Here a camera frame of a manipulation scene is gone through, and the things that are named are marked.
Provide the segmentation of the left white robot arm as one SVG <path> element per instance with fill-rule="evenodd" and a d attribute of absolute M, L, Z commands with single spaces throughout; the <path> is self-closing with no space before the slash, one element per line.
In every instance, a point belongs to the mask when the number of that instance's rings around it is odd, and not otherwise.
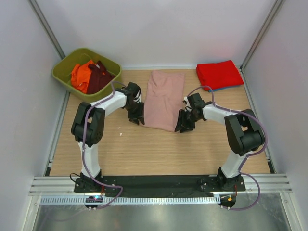
<path fill-rule="evenodd" d="M 144 103 L 141 94 L 141 88 L 130 82 L 127 86 L 112 88 L 112 93 L 101 100 L 79 104 L 71 133 L 80 148 L 82 169 L 75 180 L 74 192 L 95 193 L 102 187 L 115 187 L 111 183 L 103 183 L 99 165 L 98 144 L 103 137 L 105 118 L 122 108 L 127 110 L 129 122 L 143 125 Z"/>

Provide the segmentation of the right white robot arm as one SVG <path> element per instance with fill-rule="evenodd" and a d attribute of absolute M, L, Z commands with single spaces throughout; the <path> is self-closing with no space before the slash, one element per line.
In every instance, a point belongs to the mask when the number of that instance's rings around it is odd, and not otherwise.
<path fill-rule="evenodd" d="M 215 102 L 205 102 L 199 93 L 184 98 L 184 109 L 179 110 L 175 132 L 184 133 L 195 129 L 199 120 L 215 121 L 225 126 L 231 152 L 227 161 L 218 169 L 217 186 L 224 191 L 234 188 L 241 176 L 245 159 L 266 144 L 262 126 L 252 110 L 233 110 Z"/>

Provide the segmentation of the pink t shirt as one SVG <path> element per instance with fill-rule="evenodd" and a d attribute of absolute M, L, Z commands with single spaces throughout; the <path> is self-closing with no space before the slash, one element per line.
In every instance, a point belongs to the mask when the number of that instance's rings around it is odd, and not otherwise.
<path fill-rule="evenodd" d="M 184 83 L 184 73 L 152 71 L 144 102 L 146 127 L 175 131 L 179 110 L 182 108 Z"/>

